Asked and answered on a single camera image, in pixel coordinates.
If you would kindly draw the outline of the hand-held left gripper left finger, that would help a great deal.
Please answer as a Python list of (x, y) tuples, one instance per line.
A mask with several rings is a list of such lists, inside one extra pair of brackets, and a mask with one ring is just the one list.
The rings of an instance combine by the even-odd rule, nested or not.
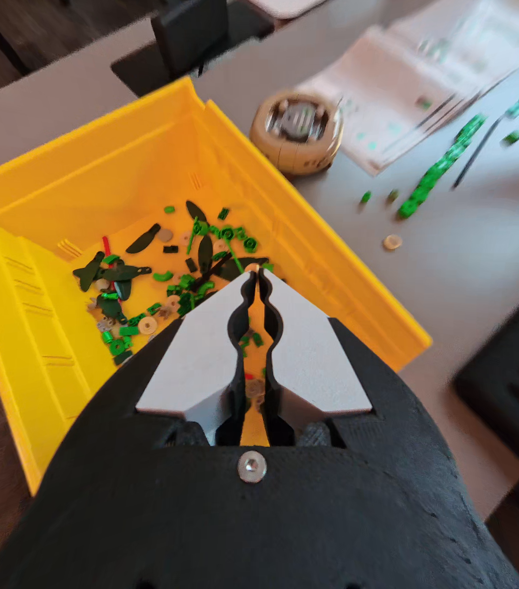
[(145, 387), (136, 410), (197, 423), (209, 444), (245, 415), (243, 355), (257, 273), (248, 271), (185, 315)]

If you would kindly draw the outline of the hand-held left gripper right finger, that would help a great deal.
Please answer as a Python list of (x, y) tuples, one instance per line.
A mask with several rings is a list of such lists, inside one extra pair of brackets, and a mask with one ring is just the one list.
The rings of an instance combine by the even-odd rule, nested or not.
[(266, 353), (263, 420), (271, 446), (292, 446), (311, 423), (370, 413), (373, 405), (331, 318), (267, 269), (258, 274)]

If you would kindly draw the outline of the yellow plastic bin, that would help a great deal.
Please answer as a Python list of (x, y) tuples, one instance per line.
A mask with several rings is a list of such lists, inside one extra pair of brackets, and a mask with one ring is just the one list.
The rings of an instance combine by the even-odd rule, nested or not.
[(0, 166), (0, 397), (29, 491), (115, 372), (74, 269), (187, 271), (196, 205), (395, 371), (432, 339), (239, 129), (179, 81)]

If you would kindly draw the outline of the pile of small building bricks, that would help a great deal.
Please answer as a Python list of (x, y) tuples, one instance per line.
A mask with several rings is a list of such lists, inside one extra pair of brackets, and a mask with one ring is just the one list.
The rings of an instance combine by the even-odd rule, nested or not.
[(250, 263), (277, 269), (262, 244), (245, 225), (233, 221), (232, 208), (206, 215), (187, 200), (177, 218), (168, 205), (166, 222), (156, 222), (126, 247), (111, 248), (108, 236), (84, 267), (74, 269), (80, 290), (90, 295), (103, 346), (119, 370), (170, 323), (204, 303), (237, 279)]

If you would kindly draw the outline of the tan round brick model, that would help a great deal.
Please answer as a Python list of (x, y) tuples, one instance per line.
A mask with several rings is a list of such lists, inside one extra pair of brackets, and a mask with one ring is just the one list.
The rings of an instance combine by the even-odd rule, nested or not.
[(318, 94), (282, 91), (265, 99), (249, 139), (283, 174), (328, 170), (342, 143), (344, 124), (335, 102)]

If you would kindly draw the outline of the row of green round bricks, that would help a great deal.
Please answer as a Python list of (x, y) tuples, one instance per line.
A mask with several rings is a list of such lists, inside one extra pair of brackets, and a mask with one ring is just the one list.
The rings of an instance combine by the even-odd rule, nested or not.
[(486, 120), (487, 116), (484, 114), (476, 114), (459, 130), (451, 146), (438, 161), (427, 169), (410, 196), (401, 204), (396, 214), (399, 220), (410, 218), (425, 203), (440, 179), (467, 150), (473, 137)]

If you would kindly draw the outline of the black axle rod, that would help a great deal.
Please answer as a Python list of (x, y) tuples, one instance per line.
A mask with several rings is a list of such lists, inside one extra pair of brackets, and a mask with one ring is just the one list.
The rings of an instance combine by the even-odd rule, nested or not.
[(464, 177), (469, 172), (469, 169), (472, 167), (472, 165), (475, 163), (476, 159), (478, 158), (480, 152), (484, 149), (485, 144), (491, 138), (494, 131), (497, 129), (497, 127), (503, 121), (503, 119), (505, 119), (505, 117), (506, 117), (506, 114), (502, 114), (500, 117), (498, 117), (495, 120), (495, 122), (491, 125), (491, 127), (488, 129), (488, 131), (485, 133), (485, 135), (483, 136), (483, 138), (479, 142), (478, 146), (476, 147), (476, 150), (472, 153), (469, 160), (466, 162), (465, 166), (461, 170), (461, 173), (458, 175), (458, 177), (454, 181), (453, 185), (451, 186), (451, 188), (450, 188), (451, 191), (455, 191), (458, 188), (458, 186), (461, 184)]

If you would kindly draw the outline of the brick instruction booklet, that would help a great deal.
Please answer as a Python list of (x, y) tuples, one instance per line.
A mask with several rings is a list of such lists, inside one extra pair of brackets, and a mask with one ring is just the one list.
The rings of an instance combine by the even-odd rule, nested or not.
[(435, 1), (369, 27), (299, 85), (340, 108), (342, 150), (384, 171), (519, 69), (519, 1)]

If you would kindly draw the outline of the black box at table edge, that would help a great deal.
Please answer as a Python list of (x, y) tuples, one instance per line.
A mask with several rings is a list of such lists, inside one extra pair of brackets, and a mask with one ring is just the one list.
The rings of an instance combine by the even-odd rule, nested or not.
[(228, 53), (275, 30), (245, 1), (165, 1), (151, 27), (153, 42), (110, 65), (138, 97), (184, 76), (198, 78)]

